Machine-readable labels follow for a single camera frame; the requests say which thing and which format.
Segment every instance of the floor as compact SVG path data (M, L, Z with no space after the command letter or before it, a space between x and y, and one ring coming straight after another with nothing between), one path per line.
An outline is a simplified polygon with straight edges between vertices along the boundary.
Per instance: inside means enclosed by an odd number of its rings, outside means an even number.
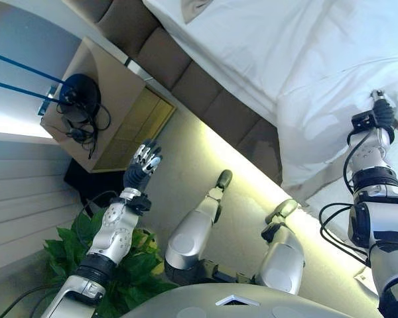
M260 237L264 218L289 196L183 106L158 142L164 160L147 188L153 206L140 227L155 232L165 251L178 222L214 186L220 172L231 169L233 181L204 257L253 275L267 249ZM304 211L296 210L287 222L306 253L299 295L352 317L381 317L376 296L354 279L364 267L324 242L317 220Z

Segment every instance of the white blanket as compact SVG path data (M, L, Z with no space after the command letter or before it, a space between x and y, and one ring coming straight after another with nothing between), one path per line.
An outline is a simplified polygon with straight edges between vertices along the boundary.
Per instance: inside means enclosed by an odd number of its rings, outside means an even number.
M283 185L346 149L372 89L398 106L398 0L213 0L186 25L177 0L143 0L182 48L279 131Z

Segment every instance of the potted plant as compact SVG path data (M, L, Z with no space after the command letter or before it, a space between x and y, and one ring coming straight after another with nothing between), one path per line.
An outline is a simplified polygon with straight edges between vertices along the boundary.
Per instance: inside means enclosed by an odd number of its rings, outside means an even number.
M46 240L44 249L50 255L52 270L50 283L63 284L74 272L99 231L104 213L102 210L91 219L79 214L71 229L58 228L61 240ZM177 287L159 277L164 263L153 237L143 229L134 230L131 250L115 269L106 294L96 308L98 317L120 317L144 301Z

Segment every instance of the wall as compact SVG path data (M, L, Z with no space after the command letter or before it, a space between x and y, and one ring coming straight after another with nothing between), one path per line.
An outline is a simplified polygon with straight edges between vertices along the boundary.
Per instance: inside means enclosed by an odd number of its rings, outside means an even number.
M63 180L69 161L57 145L0 141L0 268L41 250L74 218L78 194Z
M114 55L121 62L125 62L127 56L120 51L114 44L108 41L91 24L81 19L73 10L71 10L63 0L0 0L0 2L13 5L22 10L38 15L55 25L63 28L77 38L82 39L85 36L91 38L95 43Z
M0 55L61 78L80 39L32 13L0 2ZM56 82L0 61L0 82L46 95ZM0 133L45 136L42 99L0 88Z

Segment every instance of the lamp base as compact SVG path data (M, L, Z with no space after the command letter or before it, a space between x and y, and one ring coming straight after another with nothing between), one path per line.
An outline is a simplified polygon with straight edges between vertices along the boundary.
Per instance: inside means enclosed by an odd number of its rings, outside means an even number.
M86 123L100 109L100 90L96 82L84 74L71 75L60 90L59 99L70 105L59 104L62 114L73 123Z

